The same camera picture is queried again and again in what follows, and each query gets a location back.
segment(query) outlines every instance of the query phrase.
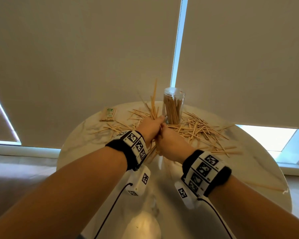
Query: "wooden floor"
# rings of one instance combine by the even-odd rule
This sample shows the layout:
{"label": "wooden floor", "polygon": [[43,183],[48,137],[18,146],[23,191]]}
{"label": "wooden floor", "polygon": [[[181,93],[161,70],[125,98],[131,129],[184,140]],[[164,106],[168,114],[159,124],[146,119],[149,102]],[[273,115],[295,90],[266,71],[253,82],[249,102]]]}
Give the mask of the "wooden floor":
{"label": "wooden floor", "polygon": [[[56,159],[0,156],[0,215],[56,170]],[[299,218],[299,177],[286,176]]]}

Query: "marble tabletop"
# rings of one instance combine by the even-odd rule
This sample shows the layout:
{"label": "marble tabletop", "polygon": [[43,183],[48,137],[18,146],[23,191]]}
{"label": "marble tabletop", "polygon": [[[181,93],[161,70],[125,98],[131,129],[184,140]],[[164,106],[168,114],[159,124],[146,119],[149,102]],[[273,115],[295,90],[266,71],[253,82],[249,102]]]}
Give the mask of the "marble tabletop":
{"label": "marble tabletop", "polygon": [[[161,108],[162,102],[155,102],[155,106]],[[132,109],[144,110],[142,102],[125,103],[115,107],[117,108],[116,120],[127,125],[133,123],[131,120],[127,120],[130,116],[128,111]],[[195,113],[213,126],[226,127],[231,125],[219,116],[199,108],[184,105],[184,111]],[[100,112],[90,116],[68,136],[61,149],[57,169],[102,148],[108,142],[110,130],[92,134],[103,129],[104,122],[99,122],[99,116]],[[253,137],[235,125],[227,128],[224,134],[229,140],[223,141],[223,145],[235,145],[243,153],[229,157],[219,155],[232,168],[233,174],[291,212],[291,196],[287,182],[270,154]],[[174,187],[174,182],[181,176],[181,167],[174,163],[162,166],[161,162],[162,158],[157,156],[150,164],[146,164],[151,170],[146,192],[139,198],[122,193],[98,238],[122,238],[124,230],[133,217],[142,211],[153,214],[153,210],[156,211],[155,217],[164,239],[200,238],[202,235],[208,235],[208,238],[227,238],[226,231],[211,208],[202,204],[196,209],[189,210],[183,204]],[[114,200],[126,184],[129,174],[129,172],[125,173],[99,211],[88,223],[82,232],[84,237],[94,238]],[[197,228],[195,225],[200,224],[199,221],[203,221],[204,226]]]}

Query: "round table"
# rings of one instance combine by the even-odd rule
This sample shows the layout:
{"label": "round table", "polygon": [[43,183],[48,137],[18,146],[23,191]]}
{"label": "round table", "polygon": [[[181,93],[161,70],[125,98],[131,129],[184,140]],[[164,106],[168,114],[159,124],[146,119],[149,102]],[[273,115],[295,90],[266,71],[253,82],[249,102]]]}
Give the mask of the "round table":
{"label": "round table", "polygon": [[[155,106],[162,108],[162,102],[155,102]],[[120,104],[115,108],[117,108],[116,120],[127,125],[133,123],[131,120],[127,120],[130,117],[128,111],[132,111],[132,109],[145,111],[142,102]],[[226,127],[231,125],[219,116],[199,108],[184,105],[183,110],[196,114],[213,126]],[[104,122],[99,121],[100,113],[98,112],[83,121],[68,136],[61,149],[57,169],[104,147],[108,142],[110,130],[92,134],[103,129],[105,125]],[[227,128],[224,134],[230,139],[224,141],[224,146],[235,145],[239,151],[243,152],[242,155],[230,155],[230,157],[219,155],[232,168],[233,174],[259,193],[291,212],[291,196],[287,182],[270,154],[253,137],[235,125]],[[141,211],[150,212],[153,210],[151,207],[153,201],[156,204],[156,219],[161,228],[162,238],[200,238],[202,235],[208,235],[208,238],[227,238],[226,231],[208,206],[200,205],[199,208],[189,210],[183,204],[174,187],[175,177],[180,176],[181,167],[174,165],[171,168],[172,175],[168,176],[166,168],[162,168],[159,161],[161,162],[159,156],[157,156],[151,164],[147,164],[151,170],[151,177],[143,196],[133,197],[128,193],[122,193],[98,239],[121,238],[127,224],[133,217]],[[114,200],[126,184],[128,177],[129,172],[126,172],[83,230],[84,237],[94,238]],[[203,220],[204,227],[195,227],[199,220]]]}

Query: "forearm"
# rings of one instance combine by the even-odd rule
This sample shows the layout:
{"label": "forearm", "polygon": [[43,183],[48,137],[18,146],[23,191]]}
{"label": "forearm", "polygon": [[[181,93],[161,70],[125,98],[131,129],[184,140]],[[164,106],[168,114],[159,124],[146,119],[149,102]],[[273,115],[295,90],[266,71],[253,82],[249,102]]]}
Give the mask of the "forearm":
{"label": "forearm", "polygon": [[299,238],[299,219],[234,176],[208,197],[238,239]]}
{"label": "forearm", "polygon": [[75,238],[126,169],[109,147],[64,166],[0,217],[0,238]]}

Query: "hand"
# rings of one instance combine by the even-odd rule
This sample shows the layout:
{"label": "hand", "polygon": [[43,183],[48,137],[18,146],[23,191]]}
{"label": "hand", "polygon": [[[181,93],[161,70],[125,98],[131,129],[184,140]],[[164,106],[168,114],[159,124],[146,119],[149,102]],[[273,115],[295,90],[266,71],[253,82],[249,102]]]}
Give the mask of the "hand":
{"label": "hand", "polygon": [[150,142],[154,139],[154,137],[158,134],[160,125],[164,122],[164,119],[164,116],[160,116],[155,120],[152,120],[150,117],[146,117],[137,127],[136,131],[142,134],[147,147],[150,145]]}
{"label": "hand", "polygon": [[195,148],[189,145],[184,138],[166,125],[162,126],[161,134],[155,141],[156,150],[160,156],[181,164],[195,151]]}

